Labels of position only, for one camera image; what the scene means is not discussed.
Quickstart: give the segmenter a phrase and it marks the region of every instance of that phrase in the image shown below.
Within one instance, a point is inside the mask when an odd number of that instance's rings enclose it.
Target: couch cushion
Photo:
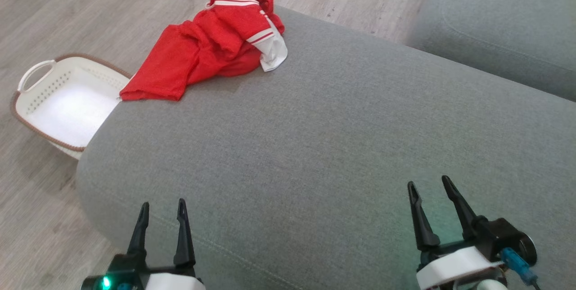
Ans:
[[[576,0],[427,0],[409,46],[576,101]]]
[[[478,214],[533,237],[542,288],[575,283],[573,102],[278,13],[289,55],[275,71],[123,102],[106,120],[76,181],[106,237],[125,248],[150,201],[149,262],[170,263],[183,197],[209,289],[416,289],[406,184],[454,241],[448,174]]]

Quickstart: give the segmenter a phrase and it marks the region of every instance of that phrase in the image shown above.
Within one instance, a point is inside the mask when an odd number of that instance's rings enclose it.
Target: green light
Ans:
[[[112,286],[110,279],[108,277],[103,277],[102,278],[102,290],[109,290],[110,286]]]

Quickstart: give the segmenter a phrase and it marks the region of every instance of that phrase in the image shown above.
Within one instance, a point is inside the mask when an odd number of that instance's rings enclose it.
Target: gray fabric surface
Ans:
[[[125,247],[150,201],[149,263],[170,263],[187,200],[209,290],[417,289],[406,183],[443,241],[461,230],[440,177],[538,245],[543,289],[576,283],[576,104],[279,9],[288,59],[121,103],[76,185]],[[511,289],[524,289],[512,278]]]
[[[427,0],[408,45],[576,101],[576,0]]]

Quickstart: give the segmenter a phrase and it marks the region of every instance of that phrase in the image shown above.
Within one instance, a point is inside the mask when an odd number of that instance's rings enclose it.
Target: laundry basket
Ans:
[[[51,69],[25,89],[31,75]],[[80,155],[110,112],[121,101],[126,71],[85,54],[69,54],[29,69],[12,99],[12,113],[25,126],[66,154]]]

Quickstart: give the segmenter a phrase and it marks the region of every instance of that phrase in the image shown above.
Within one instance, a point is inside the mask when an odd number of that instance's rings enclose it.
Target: blue cable connector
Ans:
[[[534,286],[536,284],[538,276],[530,270],[528,263],[526,263],[516,251],[510,247],[506,247],[506,249],[502,250],[500,256],[502,262],[506,263],[511,270],[518,273],[525,285]]]

